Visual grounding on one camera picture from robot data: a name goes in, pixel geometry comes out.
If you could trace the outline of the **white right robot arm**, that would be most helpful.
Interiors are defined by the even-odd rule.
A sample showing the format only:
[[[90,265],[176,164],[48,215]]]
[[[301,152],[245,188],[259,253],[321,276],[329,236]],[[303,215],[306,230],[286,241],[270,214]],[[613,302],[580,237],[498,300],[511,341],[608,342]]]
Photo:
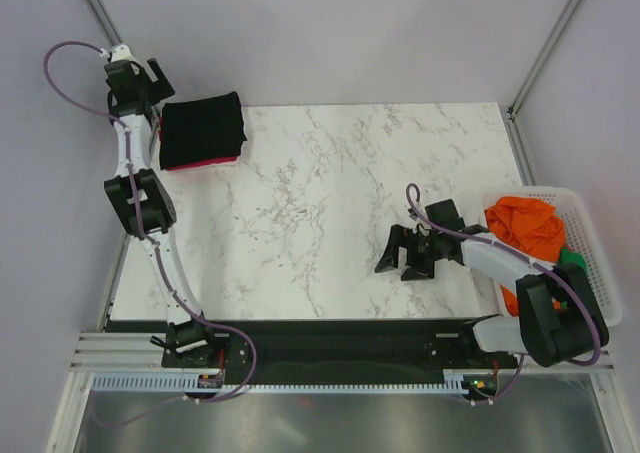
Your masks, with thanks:
[[[398,268],[404,281],[432,279],[448,260],[507,287],[516,296],[517,316],[493,315],[465,322],[458,354],[467,365],[483,365],[494,353],[530,357],[542,367],[558,363],[592,366],[608,344],[609,332],[585,271],[574,263],[537,260],[499,240],[486,227],[468,225],[445,200],[424,212],[411,208],[413,228],[394,224],[374,270]]]

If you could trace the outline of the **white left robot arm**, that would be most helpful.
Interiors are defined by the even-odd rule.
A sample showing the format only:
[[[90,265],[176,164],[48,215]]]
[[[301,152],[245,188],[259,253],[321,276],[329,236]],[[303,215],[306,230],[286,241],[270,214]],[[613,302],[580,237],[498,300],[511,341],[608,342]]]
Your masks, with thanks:
[[[174,90],[158,63],[148,61],[157,79],[132,59],[109,60],[105,66],[108,118],[118,136],[115,176],[104,191],[126,233],[140,240],[151,260],[166,309],[166,334],[151,343],[163,349],[165,368],[205,368],[216,361],[219,342],[201,320],[203,310],[192,293],[178,254],[176,210],[151,167],[154,107]]]

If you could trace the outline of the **black t shirt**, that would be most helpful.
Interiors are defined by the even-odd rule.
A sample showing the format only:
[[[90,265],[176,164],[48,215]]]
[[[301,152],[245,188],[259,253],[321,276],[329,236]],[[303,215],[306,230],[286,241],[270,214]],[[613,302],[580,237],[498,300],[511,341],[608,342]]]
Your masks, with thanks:
[[[235,162],[247,141],[238,93],[166,103],[159,139],[162,170]]]

